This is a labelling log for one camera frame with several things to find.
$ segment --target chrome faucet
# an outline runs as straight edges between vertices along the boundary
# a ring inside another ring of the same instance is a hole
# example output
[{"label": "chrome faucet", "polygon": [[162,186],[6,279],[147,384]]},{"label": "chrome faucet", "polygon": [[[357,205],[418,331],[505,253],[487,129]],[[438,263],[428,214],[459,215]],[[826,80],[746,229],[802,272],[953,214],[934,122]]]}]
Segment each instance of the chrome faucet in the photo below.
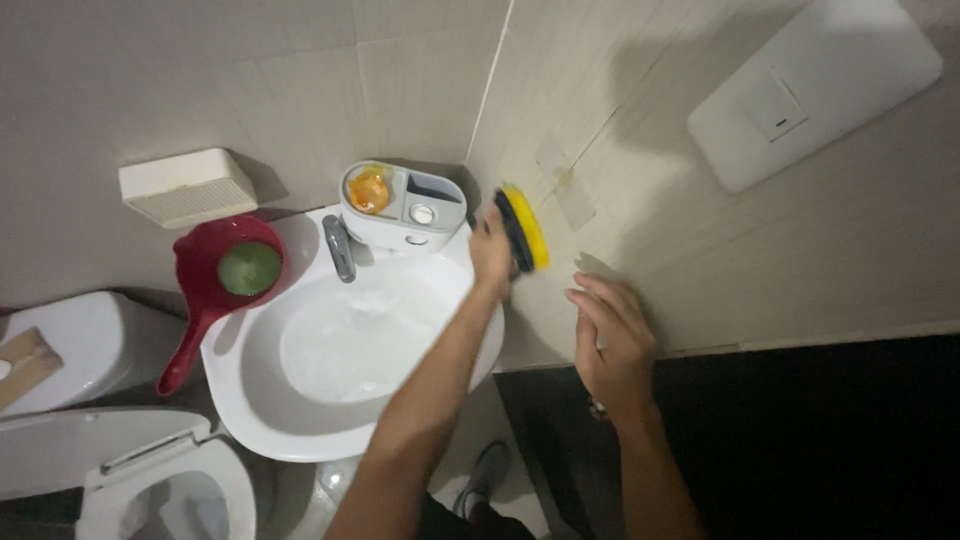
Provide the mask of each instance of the chrome faucet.
[{"label": "chrome faucet", "polygon": [[341,282],[350,283],[357,277],[357,268],[353,264],[353,255],[350,253],[350,235],[347,227],[339,216],[324,217],[324,237],[326,247],[330,248],[333,266],[337,269],[337,277]]}]

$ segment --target water in sink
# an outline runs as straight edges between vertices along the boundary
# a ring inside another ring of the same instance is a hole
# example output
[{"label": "water in sink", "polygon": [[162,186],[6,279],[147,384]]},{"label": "water in sink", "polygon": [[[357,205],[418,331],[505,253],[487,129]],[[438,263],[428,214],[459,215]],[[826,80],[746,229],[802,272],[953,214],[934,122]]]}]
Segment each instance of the water in sink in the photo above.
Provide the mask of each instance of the water in sink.
[{"label": "water in sink", "polygon": [[446,275],[410,258],[374,266],[351,284],[331,283],[332,290],[301,306],[282,332],[286,379],[326,405],[393,393],[456,307],[459,298],[437,293]]}]

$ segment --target shoe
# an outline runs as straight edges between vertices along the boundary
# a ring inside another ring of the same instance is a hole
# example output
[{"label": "shoe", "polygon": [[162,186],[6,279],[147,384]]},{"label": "shoe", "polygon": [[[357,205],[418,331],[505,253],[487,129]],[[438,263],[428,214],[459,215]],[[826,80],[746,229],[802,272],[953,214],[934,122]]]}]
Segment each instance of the shoe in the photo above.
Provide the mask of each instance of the shoe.
[{"label": "shoe", "polygon": [[510,469],[510,448],[503,441],[493,441],[483,449],[473,464],[467,486],[453,502],[453,512],[467,519],[477,503],[489,502],[493,491],[507,478]]}]

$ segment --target white sink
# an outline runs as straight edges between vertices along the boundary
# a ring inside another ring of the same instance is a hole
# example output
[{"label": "white sink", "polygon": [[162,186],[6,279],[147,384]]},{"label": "white sink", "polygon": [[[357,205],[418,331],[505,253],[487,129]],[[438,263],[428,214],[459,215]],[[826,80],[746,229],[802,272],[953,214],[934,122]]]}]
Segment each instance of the white sink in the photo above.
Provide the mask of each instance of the white sink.
[{"label": "white sink", "polygon": [[[341,282],[321,220],[340,205],[275,221],[290,258],[286,288],[217,321],[201,345],[224,425],[250,450],[284,461],[364,452],[376,420],[473,282],[465,224],[430,256],[355,245],[356,280]],[[503,342],[498,308],[472,390]]]}]

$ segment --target red plastic scoop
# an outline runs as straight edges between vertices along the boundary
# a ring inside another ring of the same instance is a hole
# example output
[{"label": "red plastic scoop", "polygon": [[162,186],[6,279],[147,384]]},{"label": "red plastic scoop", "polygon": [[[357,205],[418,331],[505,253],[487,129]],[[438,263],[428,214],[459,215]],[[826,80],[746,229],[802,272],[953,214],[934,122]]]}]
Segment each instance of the red plastic scoop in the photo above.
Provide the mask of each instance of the red plastic scoop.
[{"label": "red plastic scoop", "polygon": [[[280,277],[269,289],[253,296],[230,294],[217,277],[220,258],[240,242],[262,242],[280,255]],[[156,393],[160,396],[169,396],[183,384],[210,325],[238,309],[269,300],[287,272],[287,252],[280,237],[267,222],[249,214],[198,225],[174,242],[174,253],[177,254],[177,281],[186,297],[190,320],[180,346],[156,382]]]}]

